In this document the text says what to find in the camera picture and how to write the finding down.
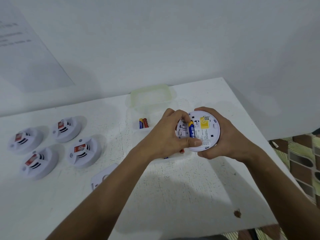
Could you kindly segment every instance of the smoke detector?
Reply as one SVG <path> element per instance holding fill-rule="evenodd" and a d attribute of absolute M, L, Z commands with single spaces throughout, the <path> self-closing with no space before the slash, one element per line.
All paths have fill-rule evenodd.
<path fill-rule="evenodd" d="M 46 147 L 39 151 L 33 151 L 26 156 L 19 172 L 24 178 L 42 179 L 54 169 L 57 162 L 58 153 Z"/>
<path fill-rule="evenodd" d="M 75 117 L 64 118 L 51 128 L 51 135 L 57 142 L 72 140 L 81 131 L 81 123 Z"/>
<path fill-rule="evenodd" d="M 70 146 L 66 160 L 77 168 L 86 168 L 94 164 L 100 155 L 101 145 L 99 142 L 92 137 L 87 137 Z"/>
<path fill-rule="evenodd" d="M 7 149 L 15 154 L 25 154 L 36 149 L 42 142 L 43 134 L 36 128 L 24 129 L 10 138 Z"/>

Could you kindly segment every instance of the right hand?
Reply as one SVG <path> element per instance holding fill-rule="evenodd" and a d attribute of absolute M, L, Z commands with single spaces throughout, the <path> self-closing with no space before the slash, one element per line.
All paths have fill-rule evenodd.
<path fill-rule="evenodd" d="M 198 152 L 199 157 L 213 159 L 219 156 L 233 158 L 239 162 L 246 163 L 261 154 L 263 150 L 245 137 L 230 120 L 223 117 L 215 109 L 200 107 L 195 111 L 205 111 L 213 115 L 220 125 L 220 138 L 217 145 Z"/>

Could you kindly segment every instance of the finger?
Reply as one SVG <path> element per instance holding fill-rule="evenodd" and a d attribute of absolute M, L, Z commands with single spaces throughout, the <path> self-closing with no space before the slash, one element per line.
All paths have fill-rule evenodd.
<path fill-rule="evenodd" d="M 206 159 L 213 159 L 219 156 L 222 156 L 222 153 L 220 151 L 220 148 L 218 147 L 218 145 L 209 148 L 208 150 L 202 151 L 202 152 L 198 152 L 198 156 L 199 157 L 204 157 Z"/>
<path fill-rule="evenodd" d="M 163 113 L 162 118 L 168 117 L 168 116 L 172 115 L 173 113 L 174 113 L 174 110 L 173 110 L 173 109 L 167 108 L 166 111 Z"/>
<path fill-rule="evenodd" d="M 188 113 L 181 109 L 178 109 L 171 116 L 174 118 L 174 122 L 178 122 L 180 119 L 183 119 L 183 121 L 186 123 L 189 123 L 191 121 Z"/>
<path fill-rule="evenodd" d="M 223 117 L 221 114 L 218 113 L 218 111 L 216 111 L 213 108 L 199 107 L 194 109 L 194 111 L 198 111 L 198 110 L 205 111 L 205 112 L 208 112 L 209 114 L 212 114 L 218 121 L 225 119 L 225 117 Z"/>
<path fill-rule="evenodd" d="M 186 137 L 179 139 L 179 143 L 181 148 L 189 148 L 189 147 L 199 147 L 202 145 L 202 141 L 200 139 Z"/>

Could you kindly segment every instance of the red battery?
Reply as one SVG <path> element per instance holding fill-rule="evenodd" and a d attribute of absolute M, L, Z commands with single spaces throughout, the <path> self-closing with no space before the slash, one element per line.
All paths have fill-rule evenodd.
<path fill-rule="evenodd" d="M 144 128 L 149 128 L 148 121 L 146 118 L 143 119 Z"/>

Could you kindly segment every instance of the white table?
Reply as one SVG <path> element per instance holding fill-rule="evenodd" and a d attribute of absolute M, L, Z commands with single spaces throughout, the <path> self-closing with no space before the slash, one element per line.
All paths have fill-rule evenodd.
<path fill-rule="evenodd" d="M 215 108 L 262 147 L 296 183 L 223 78 L 172 88 L 181 109 Z M 132 139 L 125 106 L 127 96 L 0 118 L 1 239 L 46 238 L 91 193 L 91 177 L 124 159 Z M 104 146 L 102 156 L 86 169 L 75 169 L 64 160 L 65 151 L 74 140 L 57 144 L 48 136 L 52 124 L 71 116 L 81 116 L 84 124 L 77 138 L 95 135 Z M 7 151 L 6 144 L 19 130 L 37 126 L 45 133 L 39 147 L 53 145 L 60 159 L 45 178 L 29 181 L 18 175 L 23 156 Z M 237 209 L 241 218 L 234 216 Z M 190 153 L 184 159 L 147 167 L 110 239 L 199 237 L 274 223 L 276 219 L 243 164 L 222 157 L 209 161 Z"/>

